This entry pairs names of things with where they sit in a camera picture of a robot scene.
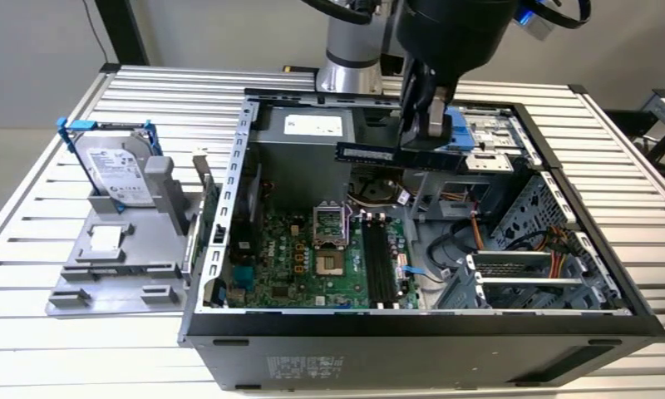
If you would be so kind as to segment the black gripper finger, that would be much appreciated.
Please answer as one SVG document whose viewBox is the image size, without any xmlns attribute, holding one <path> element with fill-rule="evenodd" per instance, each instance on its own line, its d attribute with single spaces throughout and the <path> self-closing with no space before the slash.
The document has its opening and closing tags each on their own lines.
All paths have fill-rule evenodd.
<svg viewBox="0 0 665 399">
<path fill-rule="evenodd" d="M 405 63 L 402 91 L 399 94 L 398 146 L 414 146 L 427 133 L 429 69 L 419 60 Z"/>
<path fill-rule="evenodd" d="M 427 133 L 423 139 L 414 141 L 414 146 L 405 146 L 409 150 L 434 150 L 450 140 L 450 117 L 445 114 L 445 110 L 453 97 L 454 87 L 435 86 L 429 77 L 427 88 L 430 92 Z"/>
</svg>

